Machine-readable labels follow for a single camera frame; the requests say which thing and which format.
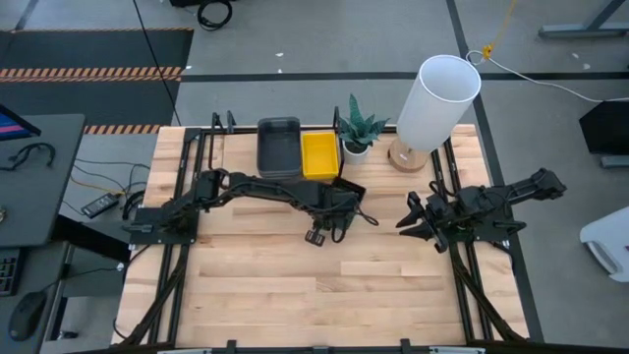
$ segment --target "gray floor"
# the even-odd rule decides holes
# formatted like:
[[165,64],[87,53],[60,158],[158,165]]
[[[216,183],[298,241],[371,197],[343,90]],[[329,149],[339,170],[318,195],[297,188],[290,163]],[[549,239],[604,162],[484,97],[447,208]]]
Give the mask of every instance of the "gray floor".
[[[26,0],[0,4],[0,29],[11,29]],[[168,1],[138,0],[147,27],[197,28],[190,12]],[[521,72],[624,72],[629,64],[629,37],[541,40],[542,25],[579,23],[604,0],[520,1],[494,59]],[[463,30],[472,49],[494,39],[507,0],[456,0]],[[195,31],[188,75],[413,72],[431,55],[458,55],[445,1],[403,0],[239,0],[233,21],[216,32]],[[629,5],[614,16],[629,21]],[[131,0],[39,0],[27,29],[137,28]],[[498,72],[490,64],[481,72]],[[365,111],[396,120],[411,85],[408,80],[184,83],[177,110],[185,125],[207,124],[212,111],[231,110],[239,124],[269,116],[297,116],[305,124],[325,124],[334,105],[347,114],[354,93]],[[568,81],[591,96],[629,95],[627,81]],[[484,82],[486,115],[505,180],[515,181],[540,167],[554,170],[568,186],[552,203],[516,208],[529,227],[522,247],[548,342],[629,346],[623,330],[629,321],[629,285],[615,283],[579,243],[581,227],[629,205],[629,171],[604,171],[588,154],[578,119],[593,107],[568,93],[519,81]],[[475,123],[470,109],[463,122]],[[84,139],[80,156],[92,160],[149,163],[155,136]],[[126,184],[128,166],[85,165]],[[135,180],[145,179],[138,170]],[[106,181],[76,178],[116,188]],[[66,201],[82,206],[99,192],[71,185]],[[62,212],[79,219],[64,206]],[[113,220],[119,210],[102,216]],[[115,297],[82,299],[70,307],[64,329],[79,327],[81,341],[47,343],[44,352],[104,347],[117,311]]]

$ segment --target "potted plant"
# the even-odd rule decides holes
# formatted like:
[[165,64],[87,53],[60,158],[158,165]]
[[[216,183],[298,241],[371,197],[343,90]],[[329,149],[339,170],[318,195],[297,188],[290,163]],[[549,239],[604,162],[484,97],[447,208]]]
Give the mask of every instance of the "potted plant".
[[345,162],[359,164],[365,161],[373,141],[377,140],[389,119],[374,122],[373,114],[367,119],[363,118],[356,97],[350,94],[350,118],[340,119]]

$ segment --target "yellow bin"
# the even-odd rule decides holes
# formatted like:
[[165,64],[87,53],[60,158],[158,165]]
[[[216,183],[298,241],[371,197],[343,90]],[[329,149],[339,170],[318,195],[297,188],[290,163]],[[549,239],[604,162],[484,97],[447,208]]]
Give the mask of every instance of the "yellow bin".
[[336,134],[303,133],[302,163],[307,179],[327,180],[338,176]]

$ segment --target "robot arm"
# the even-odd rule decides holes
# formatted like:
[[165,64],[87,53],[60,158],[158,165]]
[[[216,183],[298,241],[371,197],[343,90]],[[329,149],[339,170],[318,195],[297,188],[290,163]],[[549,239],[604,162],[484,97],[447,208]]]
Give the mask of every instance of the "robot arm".
[[235,198],[249,197],[287,203],[306,212],[313,219],[306,241],[322,246],[325,237],[319,233],[321,230],[331,231],[332,240],[341,242],[356,214],[377,225],[377,220],[360,210],[364,195],[365,188],[342,178],[336,178],[330,185],[316,181],[275,181],[215,169],[201,172],[191,190],[165,203],[159,209],[159,216],[152,220],[143,220],[141,216],[135,226],[140,232],[186,234],[200,210],[209,211]]
[[566,187],[557,176],[544,168],[522,181],[494,187],[466,187],[454,195],[452,202],[434,194],[422,206],[415,192],[408,195],[411,212],[397,223],[405,227],[400,235],[434,239],[438,252],[447,250],[451,242],[466,241],[470,233],[481,241],[504,241],[509,235],[526,227],[526,223],[511,219],[511,206],[534,199],[554,200],[563,195]]

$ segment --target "white pot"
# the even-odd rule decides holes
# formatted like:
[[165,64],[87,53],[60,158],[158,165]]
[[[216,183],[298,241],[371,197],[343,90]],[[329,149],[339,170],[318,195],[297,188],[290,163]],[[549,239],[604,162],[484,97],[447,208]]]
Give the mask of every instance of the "white pot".
[[343,154],[345,156],[345,163],[349,164],[361,164],[365,162],[367,158],[367,154],[370,152],[372,147],[367,146],[367,149],[361,153],[353,153],[345,147],[345,142],[343,142]]

